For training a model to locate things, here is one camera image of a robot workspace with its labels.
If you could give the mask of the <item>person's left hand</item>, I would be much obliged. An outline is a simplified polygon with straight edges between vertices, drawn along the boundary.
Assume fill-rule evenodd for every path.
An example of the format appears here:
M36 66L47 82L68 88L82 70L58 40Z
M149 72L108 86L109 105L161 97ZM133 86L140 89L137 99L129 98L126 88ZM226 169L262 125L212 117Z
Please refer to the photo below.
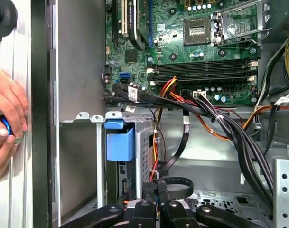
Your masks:
M16 139L28 129L28 100L25 91L11 77L0 70L0 111L8 120L13 135L0 121L0 179L17 149Z

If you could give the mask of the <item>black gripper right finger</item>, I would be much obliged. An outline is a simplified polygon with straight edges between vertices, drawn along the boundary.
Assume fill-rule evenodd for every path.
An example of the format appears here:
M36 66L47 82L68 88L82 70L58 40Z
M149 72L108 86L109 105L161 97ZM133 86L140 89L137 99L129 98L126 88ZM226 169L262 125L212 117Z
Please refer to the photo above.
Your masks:
M162 228L261 228L247 219L212 205L202 205L193 212L182 202L171 200L167 180L158 180L158 201Z

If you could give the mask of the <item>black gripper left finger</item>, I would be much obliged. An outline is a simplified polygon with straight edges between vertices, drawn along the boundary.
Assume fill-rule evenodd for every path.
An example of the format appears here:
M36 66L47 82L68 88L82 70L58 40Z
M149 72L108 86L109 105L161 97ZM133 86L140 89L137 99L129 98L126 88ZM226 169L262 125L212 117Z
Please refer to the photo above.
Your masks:
M63 228L154 228L156 226L157 185L142 185L142 198L130 201L126 207L109 204L89 212L61 227Z

